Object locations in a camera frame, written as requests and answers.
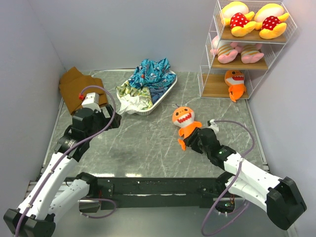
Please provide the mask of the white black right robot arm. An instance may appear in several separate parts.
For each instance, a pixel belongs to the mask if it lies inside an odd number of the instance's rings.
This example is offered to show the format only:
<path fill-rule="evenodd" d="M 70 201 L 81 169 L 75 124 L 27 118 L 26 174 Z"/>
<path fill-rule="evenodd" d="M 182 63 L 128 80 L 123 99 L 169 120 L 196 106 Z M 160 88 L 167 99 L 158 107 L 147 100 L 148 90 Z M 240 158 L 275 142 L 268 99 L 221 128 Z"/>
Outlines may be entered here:
<path fill-rule="evenodd" d="M 288 230 L 307 210 L 294 180 L 274 176 L 250 163 L 234 149 L 220 144 L 212 129 L 196 128 L 184 143 L 206 154 L 213 165 L 224 170 L 216 185 L 220 196 L 234 194 L 244 198 L 264 210 L 280 229 Z"/>

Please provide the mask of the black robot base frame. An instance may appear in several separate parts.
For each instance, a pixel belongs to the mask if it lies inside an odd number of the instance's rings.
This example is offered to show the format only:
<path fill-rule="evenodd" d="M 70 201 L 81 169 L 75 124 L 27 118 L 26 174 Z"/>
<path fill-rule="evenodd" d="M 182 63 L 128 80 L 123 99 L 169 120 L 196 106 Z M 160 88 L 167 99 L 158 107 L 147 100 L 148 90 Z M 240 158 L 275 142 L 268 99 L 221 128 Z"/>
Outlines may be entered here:
<path fill-rule="evenodd" d="M 199 206 L 210 208 L 215 199 L 232 182 L 225 172 L 215 178 L 142 178 L 95 177 L 82 172 L 66 187 L 74 192 L 78 180 L 89 185 L 81 199 L 99 198 L 102 210 L 109 210 L 110 200 L 119 208 Z"/>

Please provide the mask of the yellow plush red dotted dress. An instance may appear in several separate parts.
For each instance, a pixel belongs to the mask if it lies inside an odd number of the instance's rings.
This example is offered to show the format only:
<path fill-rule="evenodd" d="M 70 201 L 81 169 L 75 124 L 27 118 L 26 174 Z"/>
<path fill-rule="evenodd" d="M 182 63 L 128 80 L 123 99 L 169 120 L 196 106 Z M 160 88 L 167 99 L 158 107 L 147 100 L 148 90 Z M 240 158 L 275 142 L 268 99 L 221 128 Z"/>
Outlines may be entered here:
<path fill-rule="evenodd" d="M 268 3 L 261 7 L 254 16 L 255 29 L 259 36 L 265 40 L 271 40 L 281 36 L 287 27 L 286 20 L 289 13 L 285 12 L 280 4 Z"/>

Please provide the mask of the pink pig plush striped shirt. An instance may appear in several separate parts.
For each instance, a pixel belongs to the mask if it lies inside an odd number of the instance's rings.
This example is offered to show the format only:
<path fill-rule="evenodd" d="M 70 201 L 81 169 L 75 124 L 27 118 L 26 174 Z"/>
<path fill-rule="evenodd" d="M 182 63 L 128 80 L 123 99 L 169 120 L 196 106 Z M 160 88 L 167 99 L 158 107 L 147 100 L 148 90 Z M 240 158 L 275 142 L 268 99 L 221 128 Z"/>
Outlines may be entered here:
<path fill-rule="evenodd" d="M 217 55 L 218 61 L 221 64 L 227 64 L 235 60 L 238 55 L 238 50 L 236 49 L 237 45 L 237 42 L 223 41 L 216 36 L 211 41 L 210 51 L 214 55 Z"/>

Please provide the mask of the orange whale plush toy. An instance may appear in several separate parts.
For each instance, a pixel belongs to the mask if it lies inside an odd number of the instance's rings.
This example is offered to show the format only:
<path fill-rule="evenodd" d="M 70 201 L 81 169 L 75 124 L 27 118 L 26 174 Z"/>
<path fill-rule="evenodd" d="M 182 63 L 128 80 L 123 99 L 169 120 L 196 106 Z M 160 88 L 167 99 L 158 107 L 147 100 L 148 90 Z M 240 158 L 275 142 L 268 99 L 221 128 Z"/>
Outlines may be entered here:
<path fill-rule="evenodd" d="M 178 143 L 183 151 L 186 150 L 185 139 L 189 138 L 196 128 L 202 128 L 202 123 L 195 121 L 194 111 L 186 106 L 178 107 L 172 114 L 172 122 L 179 127 L 178 134 L 183 140 L 178 139 Z"/>

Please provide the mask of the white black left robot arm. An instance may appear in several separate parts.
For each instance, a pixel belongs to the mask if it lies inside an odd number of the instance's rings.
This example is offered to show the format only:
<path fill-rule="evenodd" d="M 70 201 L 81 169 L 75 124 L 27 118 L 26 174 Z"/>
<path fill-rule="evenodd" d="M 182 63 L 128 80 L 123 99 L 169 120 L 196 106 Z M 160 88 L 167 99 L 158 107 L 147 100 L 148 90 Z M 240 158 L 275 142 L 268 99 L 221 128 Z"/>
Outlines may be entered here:
<path fill-rule="evenodd" d="M 28 196 L 16 209 L 8 209 L 4 221 L 16 237 L 50 237 L 60 218 L 80 199 L 101 203 L 101 188 L 97 177 L 82 172 L 70 186 L 58 194 L 69 172 L 89 149 L 92 138 L 118 128 L 121 115 L 115 106 L 102 109 L 82 108 L 75 112 L 63 136 L 58 140 L 50 163 Z"/>

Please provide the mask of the orange fox plush toy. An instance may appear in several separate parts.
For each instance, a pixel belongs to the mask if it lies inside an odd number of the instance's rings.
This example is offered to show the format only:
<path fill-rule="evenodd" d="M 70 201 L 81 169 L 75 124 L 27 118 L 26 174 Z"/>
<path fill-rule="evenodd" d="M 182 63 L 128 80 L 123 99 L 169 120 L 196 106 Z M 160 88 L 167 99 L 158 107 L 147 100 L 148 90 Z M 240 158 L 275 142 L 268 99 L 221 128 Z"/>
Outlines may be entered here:
<path fill-rule="evenodd" d="M 229 97 L 233 102 L 239 100 L 247 91 L 244 84 L 245 76 L 239 70 L 227 70 L 224 77 L 228 88 Z"/>

